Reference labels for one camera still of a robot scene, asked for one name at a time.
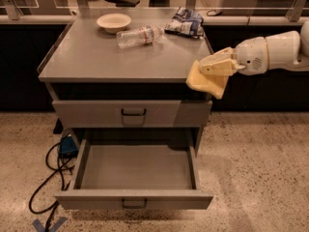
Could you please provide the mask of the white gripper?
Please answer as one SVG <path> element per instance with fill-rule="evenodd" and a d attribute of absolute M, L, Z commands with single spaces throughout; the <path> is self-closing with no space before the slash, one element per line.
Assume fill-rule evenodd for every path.
<path fill-rule="evenodd" d="M 199 71 L 203 75 L 232 76 L 238 71 L 245 75 L 265 73 L 268 68 L 267 41 L 257 37 L 239 43 L 235 49 L 226 47 L 203 58 Z"/>

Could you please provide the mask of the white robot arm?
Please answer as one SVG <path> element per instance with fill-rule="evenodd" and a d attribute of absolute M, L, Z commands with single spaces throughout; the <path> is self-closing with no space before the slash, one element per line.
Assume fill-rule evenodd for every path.
<path fill-rule="evenodd" d="M 289 31 L 268 37 L 256 37 L 226 47 L 199 62 L 199 72 L 208 76 L 262 74 L 268 70 L 283 69 L 301 72 L 308 68 L 309 21 L 300 32 Z"/>

